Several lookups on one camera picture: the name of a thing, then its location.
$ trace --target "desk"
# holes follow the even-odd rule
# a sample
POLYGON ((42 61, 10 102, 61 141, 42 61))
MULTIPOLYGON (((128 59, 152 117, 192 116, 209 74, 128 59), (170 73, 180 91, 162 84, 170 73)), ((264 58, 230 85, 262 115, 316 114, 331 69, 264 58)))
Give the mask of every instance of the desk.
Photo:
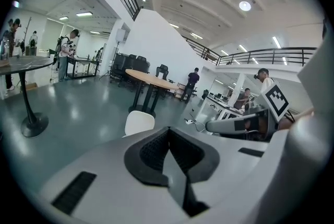
POLYGON ((222 110, 217 120, 223 119, 225 114, 227 114, 226 117, 229 117, 230 114, 233 114, 233 115, 238 116, 238 117, 243 116, 243 114, 241 112, 239 112, 235 108, 232 108, 232 107, 228 106, 227 103, 220 102, 218 100, 215 100, 214 98, 211 98, 211 97, 207 96, 205 98, 201 108, 199 109, 198 113, 196 114, 195 120, 198 119, 199 115, 203 111, 204 106, 207 105, 207 104, 209 104, 209 105, 214 104, 215 106, 219 107, 222 110))
POLYGON ((141 111, 141 112, 149 113, 153 117, 155 117, 156 113, 154 112, 154 109, 155 109, 155 107, 157 105, 157 102, 158 102, 160 89, 161 88, 164 88, 164 89, 178 89, 178 86, 176 86, 172 83, 169 83, 166 80, 160 79, 156 76, 152 76, 152 75, 149 75, 149 74, 146 74, 146 73, 143 73, 143 72, 140 72, 140 71, 132 70, 132 69, 126 69, 125 72, 127 74, 129 74, 130 76, 135 77, 135 78, 140 80, 139 84, 138 84, 137 91, 136 91, 134 103, 129 108, 129 112, 141 111), (146 82, 146 83, 150 84, 150 86, 147 90, 144 104, 143 105, 137 105, 139 94, 140 94, 140 87, 141 87, 142 82, 146 82), (148 103, 149 103, 150 98, 152 96, 152 91, 153 91, 154 86, 158 87, 158 90, 157 90, 157 94, 154 98, 152 107, 149 108, 147 106, 148 106, 148 103))
POLYGON ((78 79, 78 78, 85 78, 85 77, 91 77, 91 76, 96 76, 96 73, 98 71, 98 67, 99 67, 100 62, 99 61, 93 61, 93 60, 88 60, 86 58, 70 58, 67 57, 67 64, 66 64, 66 75, 71 78, 71 79, 78 79), (73 64, 73 71, 71 74, 67 73, 67 68, 68 68, 68 64, 71 63, 73 64), (77 63, 80 63, 82 65, 86 65, 88 64, 88 69, 87 69, 87 73, 75 73, 75 69, 76 69, 76 65, 77 63), (94 64, 96 65, 95 68, 95 72, 94 74, 90 74, 89 73, 89 66, 90 64, 94 64))
POLYGON ((53 60, 40 56, 22 56, 20 58, 12 57, 8 59, 8 64, 0 67, 1 75, 10 75, 18 73, 20 76, 22 94, 25 100, 28 116, 21 124, 21 132, 25 137, 36 137, 41 134, 49 124, 49 119, 42 113, 33 113, 28 101, 26 91, 26 72, 47 67, 53 63, 53 60))

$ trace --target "oval wooden table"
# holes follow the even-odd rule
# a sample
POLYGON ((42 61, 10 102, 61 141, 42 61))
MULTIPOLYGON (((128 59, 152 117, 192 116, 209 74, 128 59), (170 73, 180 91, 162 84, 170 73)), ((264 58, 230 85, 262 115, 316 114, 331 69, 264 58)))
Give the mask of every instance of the oval wooden table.
POLYGON ((129 112, 141 111, 141 112, 149 113, 153 117, 155 117, 156 113, 154 112, 154 109, 155 109, 155 107, 157 105, 157 102, 158 102, 160 89, 162 89, 162 88, 164 88, 164 89, 178 89, 178 87, 176 85, 174 85, 172 83, 169 83, 166 80, 160 79, 156 76, 152 76, 152 75, 149 75, 149 74, 146 74, 146 73, 143 73, 143 72, 140 72, 140 71, 132 70, 132 69, 126 69, 125 72, 127 74, 129 74, 130 76, 135 77, 135 78, 140 80, 139 84, 138 84, 137 91, 136 91, 134 103, 129 108, 129 112), (150 86, 147 90, 144 104, 143 105, 137 105, 142 82, 146 82, 146 83, 150 84, 150 86), (149 108, 148 103, 149 103, 150 98, 152 96, 154 86, 158 87, 158 91, 157 91, 156 97, 154 98, 152 106, 149 108))
POLYGON ((31 138, 41 134, 49 124, 49 119, 42 113, 34 113, 28 101, 26 91, 26 72, 47 67, 53 63, 53 60, 40 56, 21 56, 20 58, 11 57, 7 64, 0 67, 1 75, 10 75, 18 73, 20 76, 22 94, 25 100, 28 116, 23 120, 21 131, 23 136, 31 138))

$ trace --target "glossy floor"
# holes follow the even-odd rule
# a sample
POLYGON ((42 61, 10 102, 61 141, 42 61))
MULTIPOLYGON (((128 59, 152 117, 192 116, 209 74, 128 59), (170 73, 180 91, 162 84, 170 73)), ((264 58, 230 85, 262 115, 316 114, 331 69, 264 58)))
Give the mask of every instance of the glossy floor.
MULTIPOLYGON (((0 101, 2 146, 19 184, 38 192, 55 172, 87 150, 123 137, 134 96, 135 92, 110 84, 107 77, 64 81, 31 90, 28 97, 33 111, 49 117, 47 129, 36 138, 25 138, 20 131, 27 116, 23 96, 0 101)), ((194 115, 201 104, 197 97, 189 104, 172 97, 159 99, 155 127, 176 126, 189 134, 196 132, 195 125, 187 125, 184 119, 191 119, 190 113, 194 115)), ((214 117, 215 110, 206 108, 199 122, 214 117)), ((197 128, 200 131, 204 126, 198 124, 197 128)))

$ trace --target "white chair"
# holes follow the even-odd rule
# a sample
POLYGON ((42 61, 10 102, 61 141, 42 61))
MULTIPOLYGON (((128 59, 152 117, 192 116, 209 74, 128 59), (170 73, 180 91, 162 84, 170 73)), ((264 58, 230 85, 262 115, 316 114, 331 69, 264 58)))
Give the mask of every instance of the white chair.
POLYGON ((132 111, 125 123, 125 136, 130 136, 142 131, 154 129, 154 117, 148 113, 132 111))

